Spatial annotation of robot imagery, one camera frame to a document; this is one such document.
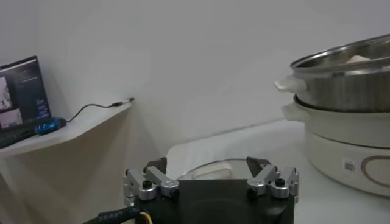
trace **white table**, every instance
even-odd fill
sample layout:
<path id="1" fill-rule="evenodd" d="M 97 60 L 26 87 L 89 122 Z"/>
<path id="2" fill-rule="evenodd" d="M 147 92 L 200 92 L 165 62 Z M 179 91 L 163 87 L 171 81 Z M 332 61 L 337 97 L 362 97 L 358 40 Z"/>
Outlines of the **white table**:
<path id="1" fill-rule="evenodd" d="M 177 178 L 199 165 L 254 156 L 300 172 L 295 223 L 390 223 L 390 199 L 339 184 L 319 173 L 303 154 L 303 125 L 277 121 L 177 145 L 168 152 L 168 175 Z"/>

